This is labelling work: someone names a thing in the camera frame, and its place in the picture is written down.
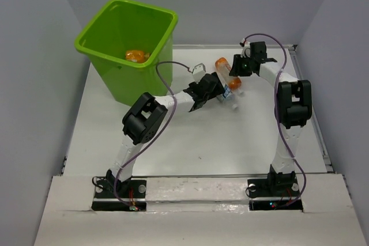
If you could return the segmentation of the small orange juice bottle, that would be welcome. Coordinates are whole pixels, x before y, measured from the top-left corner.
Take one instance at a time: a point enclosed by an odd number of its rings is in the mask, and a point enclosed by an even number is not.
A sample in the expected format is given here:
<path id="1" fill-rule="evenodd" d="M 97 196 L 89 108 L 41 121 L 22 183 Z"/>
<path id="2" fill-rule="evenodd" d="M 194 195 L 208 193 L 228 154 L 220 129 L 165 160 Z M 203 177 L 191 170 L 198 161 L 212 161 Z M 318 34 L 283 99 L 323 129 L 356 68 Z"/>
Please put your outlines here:
<path id="1" fill-rule="evenodd" d="M 150 53 L 141 50 L 127 50 L 125 53 L 125 60 L 134 63 L 144 63 L 150 58 Z"/>

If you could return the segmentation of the clear bottle green white label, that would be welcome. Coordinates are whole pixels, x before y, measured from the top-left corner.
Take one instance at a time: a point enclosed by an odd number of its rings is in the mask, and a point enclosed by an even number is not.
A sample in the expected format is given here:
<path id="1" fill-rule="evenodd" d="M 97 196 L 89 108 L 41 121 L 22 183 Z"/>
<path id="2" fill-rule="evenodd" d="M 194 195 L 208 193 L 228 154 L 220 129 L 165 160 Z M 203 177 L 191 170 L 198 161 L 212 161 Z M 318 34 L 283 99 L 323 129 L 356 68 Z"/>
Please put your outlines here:
<path id="1" fill-rule="evenodd" d="M 238 102 L 236 96 L 228 87 L 228 85 L 224 85 L 224 92 L 218 96 L 216 99 L 225 107 L 232 109 L 233 111 L 238 109 Z"/>

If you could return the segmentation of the orange capped orange label bottle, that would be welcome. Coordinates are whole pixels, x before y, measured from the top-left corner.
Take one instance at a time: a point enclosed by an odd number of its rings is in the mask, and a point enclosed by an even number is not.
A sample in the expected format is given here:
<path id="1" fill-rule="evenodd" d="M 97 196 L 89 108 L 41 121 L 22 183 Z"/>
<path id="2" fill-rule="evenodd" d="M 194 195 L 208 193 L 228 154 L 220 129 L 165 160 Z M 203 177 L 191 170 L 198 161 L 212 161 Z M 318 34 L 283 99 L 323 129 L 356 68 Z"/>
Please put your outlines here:
<path id="1" fill-rule="evenodd" d="M 234 77 L 230 75 L 231 66 L 229 62 L 221 57 L 215 62 L 215 68 L 218 73 L 222 76 L 223 80 L 227 86 L 234 92 L 241 88 L 242 82 L 239 77 Z"/>

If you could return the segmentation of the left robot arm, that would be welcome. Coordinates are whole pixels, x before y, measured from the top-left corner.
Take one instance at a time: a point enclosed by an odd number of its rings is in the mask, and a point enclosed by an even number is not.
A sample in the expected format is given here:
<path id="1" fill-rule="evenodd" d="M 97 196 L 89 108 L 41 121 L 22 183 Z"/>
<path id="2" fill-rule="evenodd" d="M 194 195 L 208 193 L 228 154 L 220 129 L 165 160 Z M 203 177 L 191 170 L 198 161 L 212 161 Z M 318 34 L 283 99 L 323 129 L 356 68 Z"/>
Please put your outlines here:
<path id="1" fill-rule="evenodd" d="M 202 108 L 205 103 L 224 93 L 217 73 L 206 73 L 199 81 L 173 96 L 143 93 L 122 119 L 123 139 L 112 167 L 106 173 L 106 187 L 115 197 L 127 192 L 133 166 L 144 145 L 150 145 L 175 114 Z"/>

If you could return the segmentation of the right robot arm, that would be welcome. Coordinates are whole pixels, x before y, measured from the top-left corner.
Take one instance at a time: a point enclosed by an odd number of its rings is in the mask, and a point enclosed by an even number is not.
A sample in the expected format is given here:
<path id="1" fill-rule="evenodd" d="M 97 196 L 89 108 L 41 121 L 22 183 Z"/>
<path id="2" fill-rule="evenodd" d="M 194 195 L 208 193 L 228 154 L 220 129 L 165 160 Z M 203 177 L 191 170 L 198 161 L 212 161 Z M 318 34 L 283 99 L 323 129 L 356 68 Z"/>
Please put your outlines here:
<path id="1" fill-rule="evenodd" d="M 250 198 L 284 197 L 297 183 L 295 151 L 302 129 L 312 117 L 311 83 L 286 73 L 285 65 L 278 65 L 268 57 L 265 42 L 244 40 L 240 45 L 242 51 L 234 55 L 230 75 L 256 74 L 271 84 L 278 127 L 276 153 L 269 173 L 264 179 L 249 180 L 246 194 Z"/>

